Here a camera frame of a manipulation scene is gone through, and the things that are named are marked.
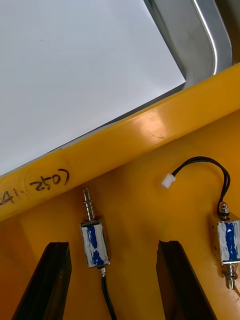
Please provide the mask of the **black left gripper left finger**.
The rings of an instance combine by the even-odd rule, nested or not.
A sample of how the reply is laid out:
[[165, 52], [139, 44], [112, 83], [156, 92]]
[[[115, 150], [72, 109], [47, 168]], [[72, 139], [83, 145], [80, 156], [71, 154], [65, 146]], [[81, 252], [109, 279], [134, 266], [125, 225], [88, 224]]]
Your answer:
[[68, 242], [49, 243], [12, 316], [13, 320], [62, 320], [72, 273]]

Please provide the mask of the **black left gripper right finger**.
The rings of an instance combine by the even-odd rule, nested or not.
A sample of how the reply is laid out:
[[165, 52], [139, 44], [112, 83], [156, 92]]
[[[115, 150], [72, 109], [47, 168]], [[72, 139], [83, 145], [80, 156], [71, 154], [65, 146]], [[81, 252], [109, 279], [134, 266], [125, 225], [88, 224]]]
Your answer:
[[184, 248], [178, 241], [158, 243], [156, 273], [165, 319], [217, 319]]

